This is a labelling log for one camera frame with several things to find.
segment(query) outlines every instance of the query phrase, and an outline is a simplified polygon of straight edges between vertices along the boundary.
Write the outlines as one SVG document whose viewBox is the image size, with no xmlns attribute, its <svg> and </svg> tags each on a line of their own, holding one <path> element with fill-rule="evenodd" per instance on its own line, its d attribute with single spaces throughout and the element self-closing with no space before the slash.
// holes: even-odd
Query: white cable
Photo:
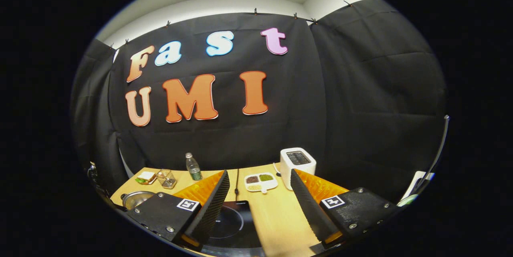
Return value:
<svg viewBox="0 0 513 257">
<path fill-rule="evenodd" d="M 281 175 L 280 171 L 278 171 L 278 169 L 276 168 L 276 165 L 275 165 L 274 163 L 273 163 L 273 167 L 275 168 L 276 173 L 278 173 L 278 174 L 280 174 L 280 175 Z"/>
</svg>

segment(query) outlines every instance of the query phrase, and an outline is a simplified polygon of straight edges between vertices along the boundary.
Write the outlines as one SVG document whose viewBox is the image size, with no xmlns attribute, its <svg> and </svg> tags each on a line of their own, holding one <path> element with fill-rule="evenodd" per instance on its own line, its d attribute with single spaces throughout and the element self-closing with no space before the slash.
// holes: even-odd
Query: white toaster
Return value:
<svg viewBox="0 0 513 257">
<path fill-rule="evenodd" d="M 298 169 L 303 172 L 315 175 L 315 165 L 317 162 L 308 152 L 301 148 L 283 149 L 280 151 L 280 173 L 287 189 L 292 190 L 290 186 L 290 171 Z"/>
</svg>

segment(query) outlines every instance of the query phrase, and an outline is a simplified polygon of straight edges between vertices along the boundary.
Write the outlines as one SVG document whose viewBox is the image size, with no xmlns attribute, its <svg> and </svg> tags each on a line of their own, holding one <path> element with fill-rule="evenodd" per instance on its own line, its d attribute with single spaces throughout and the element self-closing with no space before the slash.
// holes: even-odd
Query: black cooktop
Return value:
<svg viewBox="0 0 513 257">
<path fill-rule="evenodd" d="M 248 201 L 224 202 L 201 252 L 220 257 L 265 257 Z"/>
</svg>

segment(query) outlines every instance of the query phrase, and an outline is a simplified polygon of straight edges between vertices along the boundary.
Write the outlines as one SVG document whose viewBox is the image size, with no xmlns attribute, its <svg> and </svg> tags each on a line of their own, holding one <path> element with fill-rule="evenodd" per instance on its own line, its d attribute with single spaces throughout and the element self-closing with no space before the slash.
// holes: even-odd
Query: plastic bottle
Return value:
<svg viewBox="0 0 513 257">
<path fill-rule="evenodd" d="M 196 160 L 192 157 L 192 154 L 186 153 L 185 158 L 185 165 L 187 166 L 187 170 L 191 174 L 192 179 L 194 181 L 203 179 L 200 166 L 198 165 L 198 162 L 196 162 Z"/>
</svg>

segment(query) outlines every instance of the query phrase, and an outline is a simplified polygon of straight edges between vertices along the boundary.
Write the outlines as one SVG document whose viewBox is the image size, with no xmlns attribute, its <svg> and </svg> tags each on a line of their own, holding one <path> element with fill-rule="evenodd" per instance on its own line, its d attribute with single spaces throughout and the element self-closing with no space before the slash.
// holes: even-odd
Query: stainless steel pot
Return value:
<svg viewBox="0 0 513 257">
<path fill-rule="evenodd" d="M 121 195 L 121 199 L 123 200 L 123 206 L 128 210 L 132 210 L 136 206 L 139 206 L 144 201 L 148 200 L 153 195 L 155 195 L 155 193 L 149 191 L 135 191 L 129 194 Z"/>
</svg>

